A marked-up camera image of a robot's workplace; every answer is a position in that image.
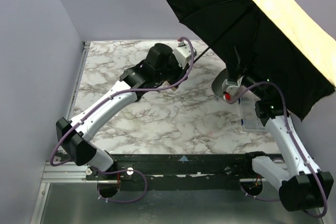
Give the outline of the beige umbrella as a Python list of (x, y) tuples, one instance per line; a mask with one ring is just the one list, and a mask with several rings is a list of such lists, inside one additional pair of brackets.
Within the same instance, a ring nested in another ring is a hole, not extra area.
[[(179, 23), (206, 43), (226, 66), (228, 61), (252, 61), (256, 64), (256, 75), (263, 79), (271, 79), (275, 76), (272, 70), (283, 73), (285, 67), (312, 64), (332, 85), (331, 94), (334, 93), (334, 85), (314, 63), (307, 47), (299, 44), (291, 31), (285, 30), (284, 25), (256, 0), (166, 2)], [(297, 105), (290, 112), (304, 119), (314, 105), (311, 108)]]

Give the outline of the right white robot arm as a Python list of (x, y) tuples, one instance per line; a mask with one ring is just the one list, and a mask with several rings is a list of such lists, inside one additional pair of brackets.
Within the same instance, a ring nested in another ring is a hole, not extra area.
[[(323, 208), (319, 218), (326, 215), (328, 197), (334, 183), (330, 172), (323, 172), (302, 144), (295, 131), (289, 111), (297, 105), (311, 108), (318, 99), (331, 94), (332, 85), (312, 64), (285, 67), (283, 73), (272, 70), (271, 79), (263, 79), (250, 68), (241, 70), (227, 64), (222, 88), (226, 101), (232, 104), (251, 91), (259, 100), (255, 112), (265, 129), (275, 139), (287, 165), (283, 170), (265, 154), (251, 159), (253, 171), (266, 178), (279, 193), (287, 211)], [(318, 95), (310, 97), (309, 92)]]

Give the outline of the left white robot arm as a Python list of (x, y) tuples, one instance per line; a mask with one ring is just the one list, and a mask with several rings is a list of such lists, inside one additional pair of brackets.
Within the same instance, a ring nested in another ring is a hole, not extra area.
[(178, 41), (176, 49), (156, 43), (144, 60), (127, 68), (113, 87), (92, 106), (70, 120), (60, 118), (56, 122), (57, 145), (77, 166), (89, 165), (102, 172), (108, 171), (114, 159), (107, 151), (91, 143), (96, 133), (145, 93), (163, 90), (161, 85), (165, 82), (170, 89), (177, 87), (190, 73), (195, 56), (195, 49), (183, 40)]

